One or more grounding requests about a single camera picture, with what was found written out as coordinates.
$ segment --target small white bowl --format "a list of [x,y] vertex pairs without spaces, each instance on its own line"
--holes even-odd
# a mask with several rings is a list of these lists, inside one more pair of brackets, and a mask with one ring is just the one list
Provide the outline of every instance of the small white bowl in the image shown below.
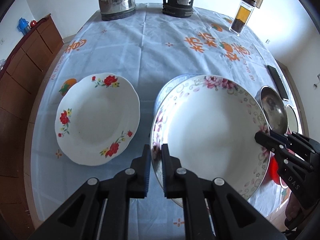
[[96,166],[126,149],[139,121],[140,101],[130,82],[101,73],[70,88],[59,104],[55,132],[73,162]]

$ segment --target tablecloth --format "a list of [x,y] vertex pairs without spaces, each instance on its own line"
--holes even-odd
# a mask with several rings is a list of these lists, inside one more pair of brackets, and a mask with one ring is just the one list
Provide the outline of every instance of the tablecloth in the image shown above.
[[[263,85],[276,88],[267,70],[267,65],[274,66],[286,87],[288,103],[298,115],[278,64],[250,28],[237,37],[228,30],[231,18],[225,15],[194,8],[190,18],[181,19],[161,11],[161,4],[139,4],[135,15],[110,22],[101,21],[97,11],[58,61],[43,94],[32,139],[31,180],[41,220],[87,179],[112,178],[142,154],[144,144],[149,143],[154,100],[162,86],[180,74],[220,75],[255,96]],[[118,157],[101,166],[78,165],[59,149],[54,130],[56,111],[70,85],[102,72],[121,75],[134,86],[141,103],[140,125]],[[282,195],[281,187],[266,175],[249,202],[267,216],[279,206]],[[164,198],[152,167],[148,197],[131,199],[128,235],[140,240],[185,238],[183,209]]]

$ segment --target stainless steel bowl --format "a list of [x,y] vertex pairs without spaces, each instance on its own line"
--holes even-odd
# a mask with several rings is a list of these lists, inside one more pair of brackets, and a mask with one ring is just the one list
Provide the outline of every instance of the stainless steel bowl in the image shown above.
[[263,109],[271,130],[284,134],[288,130],[288,116],[284,104],[271,87],[263,86],[255,99]]

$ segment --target red object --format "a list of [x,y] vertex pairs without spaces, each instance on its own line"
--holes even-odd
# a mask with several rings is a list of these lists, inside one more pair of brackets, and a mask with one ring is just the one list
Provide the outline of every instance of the red object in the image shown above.
[[111,146],[110,146],[110,150],[108,150],[106,152],[106,157],[107,156],[111,157],[113,154],[117,153],[118,149],[119,149],[119,144],[118,143],[112,143]]
[[34,26],[36,26],[37,22],[35,20],[31,21],[30,23],[30,27],[33,28]]
[[64,111],[61,114],[60,122],[62,122],[62,124],[67,124],[69,122],[69,118],[67,117],[67,111]]
[[111,84],[114,82],[117,82],[117,80],[118,80],[118,78],[116,78],[115,76],[108,76],[104,80],[104,83],[106,84],[106,86],[111,86]]
[[[295,155],[295,153],[290,150],[290,149],[287,149],[288,152],[290,152],[291,154]],[[278,185],[281,185],[282,188],[287,188],[287,184],[284,182],[283,179],[280,178],[279,174],[278,174],[278,163],[276,162],[276,159],[274,156],[271,157],[270,159],[270,164],[269,164],[269,174],[270,174],[270,177],[271,179]]]

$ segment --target black phone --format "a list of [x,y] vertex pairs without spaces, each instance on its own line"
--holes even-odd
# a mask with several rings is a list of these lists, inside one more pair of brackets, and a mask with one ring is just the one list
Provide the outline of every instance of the black phone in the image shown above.
[[268,70],[269,70],[269,72],[271,74],[271,77],[272,77],[273,81],[276,84],[276,87],[278,89],[280,97],[282,98],[282,100],[289,101],[287,91],[285,91],[284,85],[282,83],[282,80],[281,80],[281,78],[279,76],[278,71],[274,67],[272,67],[270,65],[268,65],[267,68],[268,68]]

